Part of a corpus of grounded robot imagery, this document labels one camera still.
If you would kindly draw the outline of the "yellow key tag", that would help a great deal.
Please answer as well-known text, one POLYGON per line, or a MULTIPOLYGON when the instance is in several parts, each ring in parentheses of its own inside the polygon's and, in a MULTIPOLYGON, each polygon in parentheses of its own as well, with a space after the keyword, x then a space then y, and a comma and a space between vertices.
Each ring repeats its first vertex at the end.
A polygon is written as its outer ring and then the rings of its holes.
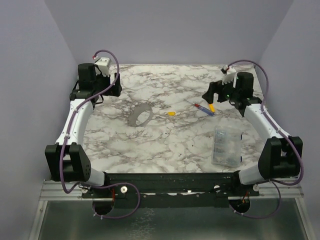
POLYGON ((176 115, 176 112, 174 112, 174 111, 169 111, 169 112, 167 112, 167 115, 173 117, 173 116, 176 115))

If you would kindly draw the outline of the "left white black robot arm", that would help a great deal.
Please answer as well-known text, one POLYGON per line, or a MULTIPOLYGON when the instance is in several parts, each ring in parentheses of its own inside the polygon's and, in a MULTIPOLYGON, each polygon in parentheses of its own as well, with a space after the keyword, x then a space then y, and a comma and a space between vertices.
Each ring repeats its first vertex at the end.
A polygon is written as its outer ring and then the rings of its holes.
POLYGON ((67 120, 55 144, 47 145, 44 151, 53 181, 93 186, 94 193, 101 198, 110 193, 111 186, 105 173, 92 168, 83 149, 83 139, 98 100, 121 95, 120 75, 115 73, 114 81, 111 81, 110 65, 111 60, 107 57, 78 65, 78 80, 69 95, 67 120))

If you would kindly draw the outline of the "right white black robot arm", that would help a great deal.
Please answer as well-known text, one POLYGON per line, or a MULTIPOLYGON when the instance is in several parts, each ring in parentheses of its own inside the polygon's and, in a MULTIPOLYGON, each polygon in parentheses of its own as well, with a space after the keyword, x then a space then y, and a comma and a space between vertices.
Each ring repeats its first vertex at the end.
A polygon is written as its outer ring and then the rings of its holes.
POLYGON ((298 184, 304 176, 302 163, 303 141, 283 131, 264 108, 263 101, 254 96, 254 76, 249 72, 235 72, 225 75, 223 80, 213 81, 202 98, 208 103, 229 102, 242 117, 246 118, 261 139, 264 147, 256 165, 240 170, 237 179, 230 182, 229 189, 240 196, 248 185, 265 181, 280 182, 281 178, 297 177, 298 184))

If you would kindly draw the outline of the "large metal key ring band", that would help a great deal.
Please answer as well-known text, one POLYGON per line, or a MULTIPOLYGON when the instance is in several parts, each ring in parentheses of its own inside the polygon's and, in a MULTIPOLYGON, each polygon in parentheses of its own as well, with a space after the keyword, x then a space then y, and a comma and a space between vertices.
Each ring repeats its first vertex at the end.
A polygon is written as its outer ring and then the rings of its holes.
POLYGON ((128 116, 130 127, 145 127, 154 117, 152 107, 147 103, 136 105, 128 116))

